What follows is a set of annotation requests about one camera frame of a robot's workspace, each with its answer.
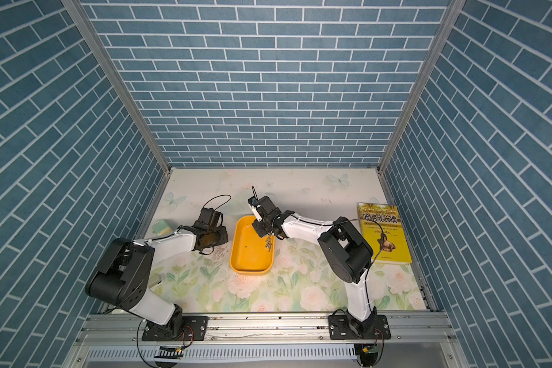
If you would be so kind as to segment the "pile of metal screws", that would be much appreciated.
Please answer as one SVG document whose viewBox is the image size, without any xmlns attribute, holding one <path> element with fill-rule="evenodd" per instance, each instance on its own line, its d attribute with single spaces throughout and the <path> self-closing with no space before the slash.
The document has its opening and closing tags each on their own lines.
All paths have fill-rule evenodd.
<svg viewBox="0 0 552 368">
<path fill-rule="evenodd" d="M 267 251 L 271 251 L 272 250 L 272 247 L 273 247 L 273 237 L 272 236 L 267 236 L 266 237 L 266 240 L 265 240 L 265 249 Z"/>
</svg>

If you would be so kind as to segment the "yellow plastic storage box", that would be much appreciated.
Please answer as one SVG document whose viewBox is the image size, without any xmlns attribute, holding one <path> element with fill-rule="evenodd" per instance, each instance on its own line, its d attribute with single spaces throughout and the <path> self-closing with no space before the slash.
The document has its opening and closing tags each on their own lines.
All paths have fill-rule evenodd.
<svg viewBox="0 0 552 368">
<path fill-rule="evenodd" d="M 267 274 L 274 263 L 274 242 L 271 251 L 265 249 L 266 237 L 260 238 L 252 227 L 254 216 L 244 216 L 236 224 L 230 266 L 246 276 Z"/>
</svg>

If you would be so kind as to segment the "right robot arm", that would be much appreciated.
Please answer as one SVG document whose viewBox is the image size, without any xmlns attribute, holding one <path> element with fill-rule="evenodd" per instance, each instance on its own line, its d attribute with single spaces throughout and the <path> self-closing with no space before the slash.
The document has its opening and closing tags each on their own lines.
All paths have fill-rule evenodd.
<svg viewBox="0 0 552 368">
<path fill-rule="evenodd" d="M 374 252 L 351 220 L 345 217 L 333 222 L 306 219 L 293 211 L 282 212 L 268 196 L 252 196 L 248 206 L 255 216 L 252 226 L 258 236 L 300 239 L 320 246 L 333 273 L 345 283 L 347 327 L 356 337 L 372 332 L 377 313 L 370 302 L 366 282 Z"/>
</svg>

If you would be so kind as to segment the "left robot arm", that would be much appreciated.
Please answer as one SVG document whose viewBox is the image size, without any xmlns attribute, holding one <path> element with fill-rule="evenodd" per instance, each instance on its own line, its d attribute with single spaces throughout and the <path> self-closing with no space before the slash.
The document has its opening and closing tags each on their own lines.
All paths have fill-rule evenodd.
<svg viewBox="0 0 552 368">
<path fill-rule="evenodd" d="M 182 308 L 164 300 L 149 288 L 152 267 L 182 253 L 225 245 L 228 233 L 223 214 L 203 208 L 191 226 L 179 226 L 168 235 L 151 239 L 113 240 L 89 277 L 88 296 L 146 320 L 151 328 L 177 335 L 181 330 Z"/>
</svg>

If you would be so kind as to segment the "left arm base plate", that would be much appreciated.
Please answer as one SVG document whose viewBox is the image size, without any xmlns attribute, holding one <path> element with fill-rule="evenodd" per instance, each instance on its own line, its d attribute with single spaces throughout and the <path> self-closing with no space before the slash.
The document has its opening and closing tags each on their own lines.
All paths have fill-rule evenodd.
<svg viewBox="0 0 552 368">
<path fill-rule="evenodd" d="M 178 341 L 186 343 L 203 341 L 208 327 L 209 317 L 204 315 L 181 315 L 173 318 L 166 325 L 147 322 L 142 341 Z"/>
</svg>

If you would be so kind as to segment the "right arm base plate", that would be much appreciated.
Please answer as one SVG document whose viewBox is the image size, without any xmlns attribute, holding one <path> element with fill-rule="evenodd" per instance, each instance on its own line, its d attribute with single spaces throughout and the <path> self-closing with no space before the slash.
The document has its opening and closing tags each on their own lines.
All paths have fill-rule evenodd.
<svg viewBox="0 0 552 368">
<path fill-rule="evenodd" d="M 328 316 L 331 340 L 389 340 L 391 332 L 385 315 L 377 314 L 359 321 L 345 314 Z"/>
</svg>

